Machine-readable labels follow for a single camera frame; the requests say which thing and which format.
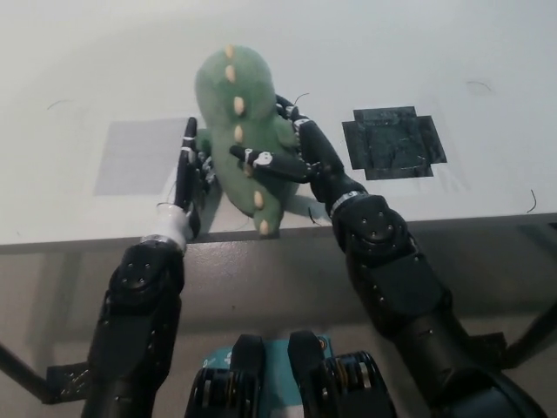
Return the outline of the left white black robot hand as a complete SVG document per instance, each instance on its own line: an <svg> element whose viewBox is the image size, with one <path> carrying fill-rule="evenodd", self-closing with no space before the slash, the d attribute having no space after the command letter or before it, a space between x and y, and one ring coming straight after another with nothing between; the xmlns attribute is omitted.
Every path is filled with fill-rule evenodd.
<svg viewBox="0 0 557 418"><path fill-rule="evenodd" d="M210 146L194 117L187 120L178 157L174 199L157 206L154 234L175 242L182 250L201 231L205 195L215 180Z"/></svg>

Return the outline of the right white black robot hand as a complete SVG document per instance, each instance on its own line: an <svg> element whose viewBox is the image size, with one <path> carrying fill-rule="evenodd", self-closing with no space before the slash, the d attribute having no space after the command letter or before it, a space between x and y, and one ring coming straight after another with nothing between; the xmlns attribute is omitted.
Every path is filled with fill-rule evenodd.
<svg viewBox="0 0 557 418"><path fill-rule="evenodd" d="M328 214L369 193L346 174L345 167L329 139L317 124L299 111L288 99L277 97L278 114L290 124L299 140L295 155L280 154L241 145L230 147L230 154L248 164L256 172L298 184L308 184L316 200L325 205Z"/></svg>

